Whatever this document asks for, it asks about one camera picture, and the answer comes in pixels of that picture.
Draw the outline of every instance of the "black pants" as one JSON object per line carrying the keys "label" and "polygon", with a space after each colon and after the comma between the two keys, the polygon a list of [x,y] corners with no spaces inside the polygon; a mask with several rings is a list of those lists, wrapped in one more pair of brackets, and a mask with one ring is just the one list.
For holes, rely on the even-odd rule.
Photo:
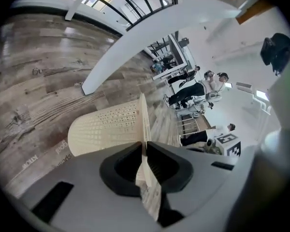
{"label": "black pants", "polygon": [[168,80],[169,84],[172,84],[174,82],[177,82],[178,80],[185,80],[187,78],[187,74],[181,74],[175,77],[172,77]]}
{"label": "black pants", "polygon": [[196,83],[192,86],[186,87],[178,91],[176,94],[172,95],[169,98],[169,105],[173,105],[177,102],[182,101],[183,99],[189,96],[202,96],[204,95],[203,85],[200,83]]}
{"label": "black pants", "polygon": [[197,142],[207,142],[206,131],[191,134],[188,138],[180,139],[180,142],[182,143],[183,146],[195,144]]}
{"label": "black pants", "polygon": [[183,106],[183,108],[187,108],[187,102],[192,100],[192,96],[190,97],[186,97],[185,99],[183,99],[182,101],[180,101],[180,104]]}

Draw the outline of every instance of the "white desk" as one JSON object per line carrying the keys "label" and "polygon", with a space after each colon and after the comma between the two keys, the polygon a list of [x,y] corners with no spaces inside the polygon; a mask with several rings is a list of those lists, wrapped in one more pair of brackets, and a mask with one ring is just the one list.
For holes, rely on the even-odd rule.
{"label": "white desk", "polygon": [[184,53],[182,52],[182,49],[179,43],[177,42],[177,40],[171,34],[168,35],[168,38],[169,38],[169,43],[170,43],[170,50],[175,59],[177,66],[171,68],[170,70],[164,71],[159,75],[154,76],[153,80],[156,80],[158,78],[161,78],[161,79],[166,78],[167,76],[172,75],[174,72],[178,72],[188,66],[186,57],[184,56]]}

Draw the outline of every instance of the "window frame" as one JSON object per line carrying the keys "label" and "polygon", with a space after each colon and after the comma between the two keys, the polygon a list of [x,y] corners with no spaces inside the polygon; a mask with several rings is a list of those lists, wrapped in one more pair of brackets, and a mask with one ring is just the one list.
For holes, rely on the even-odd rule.
{"label": "window frame", "polygon": [[261,91],[261,90],[256,90],[256,96],[257,96],[258,98],[261,98],[261,99],[263,99],[263,100],[269,102],[269,99],[267,98],[266,93],[263,92],[263,91]]}
{"label": "window frame", "polygon": [[226,87],[233,88],[233,85],[232,83],[226,83]]}
{"label": "window frame", "polygon": [[[130,0],[130,2],[133,4],[133,6],[138,10],[138,12],[142,16],[145,16],[146,15],[145,12],[139,6],[137,6],[137,4],[133,0]],[[140,16],[135,12],[135,10],[130,6],[130,4],[126,3],[125,6],[134,15],[134,17],[136,18],[136,20],[141,19]]]}

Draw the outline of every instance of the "person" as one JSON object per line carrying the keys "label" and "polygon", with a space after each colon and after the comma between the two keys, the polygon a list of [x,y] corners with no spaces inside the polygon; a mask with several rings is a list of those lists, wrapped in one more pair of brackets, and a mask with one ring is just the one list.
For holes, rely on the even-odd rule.
{"label": "person", "polygon": [[150,66],[150,69],[153,73],[162,73],[163,72],[163,68],[162,68],[162,64],[161,63],[154,63],[152,66]]}
{"label": "person", "polygon": [[165,64],[163,65],[163,67],[164,67],[164,70],[165,70],[165,71],[166,71],[166,70],[170,70],[170,69],[172,69],[172,68],[174,67],[174,63],[173,63],[173,62],[165,63]]}
{"label": "person", "polygon": [[188,108],[184,108],[181,110],[177,110],[176,114],[177,117],[179,116],[184,116],[184,115],[189,115],[189,114],[204,114],[206,111],[206,108],[209,107],[210,109],[213,109],[214,104],[208,101],[200,101],[198,103],[195,103],[191,105]]}
{"label": "person", "polygon": [[191,134],[188,138],[180,138],[180,143],[182,146],[188,146],[197,142],[207,142],[208,139],[214,140],[216,137],[228,134],[233,130],[235,130],[234,124],[221,127],[213,126],[208,130],[203,130],[201,132]]}
{"label": "person", "polygon": [[167,106],[171,106],[190,96],[202,96],[213,91],[215,91],[216,93],[223,91],[226,87],[225,83],[229,79],[228,74],[224,72],[218,73],[217,76],[219,76],[219,79],[216,80],[214,79],[213,72],[210,71],[207,73],[207,77],[205,78],[205,80],[202,80],[201,83],[195,83],[194,85],[183,88],[171,97],[167,97],[167,95],[165,95],[164,101]]}
{"label": "person", "polygon": [[172,77],[168,80],[169,84],[172,84],[174,82],[177,82],[178,80],[186,80],[188,77],[192,77],[195,76],[195,74],[200,70],[201,68],[199,66],[195,66],[195,68],[190,71],[187,72],[187,70],[184,70],[184,73],[181,75],[177,75],[175,77]]}

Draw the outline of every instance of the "man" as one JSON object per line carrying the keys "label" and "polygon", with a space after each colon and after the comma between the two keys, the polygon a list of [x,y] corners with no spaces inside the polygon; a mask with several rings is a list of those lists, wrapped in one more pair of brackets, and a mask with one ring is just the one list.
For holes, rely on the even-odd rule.
{"label": "man", "polygon": [[174,82],[177,82],[178,80],[186,80],[187,78],[191,78],[195,76],[195,74],[200,70],[201,68],[199,66],[195,66],[194,70],[187,72],[187,70],[184,70],[184,73],[181,75],[177,75],[175,77],[172,77],[168,80],[169,84],[172,84]]}
{"label": "man", "polygon": [[190,96],[202,96],[211,92],[219,93],[223,91],[226,87],[225,83],[228,81],[229,77],[226,73],[218,73],[219,79],[214,79],[214,73],[208,73],[209,80],[203,80],[201,83],[195,83],[189,87],[183,88],[171,97],[165,95],[164,101],[167,106],[171,106],[177,102],[184,100]]}
{"label": "man", "polygon": [[196,102],[195,104],[191,105],[188,108],[184,108],[181,110],[177,110],[176,114],[177,117],[189,115],[189,114],[204,114],[206,111],[206,108],[209,107],[210,109],[213,109],[214,104],[208,101],[200,101]]}
{"label": "man", "polygon": [[208,130],[203,130],[201,132],[191,134],[188,138],[179,137],[180,144],[182,146],[188,146],[197,142],[207,142],[208,139],[214,140],[215,138],[228,134],[230,131],[233,130],[235,130],[234,124],[229,124],[228,126],[221,127],[213,126]]}

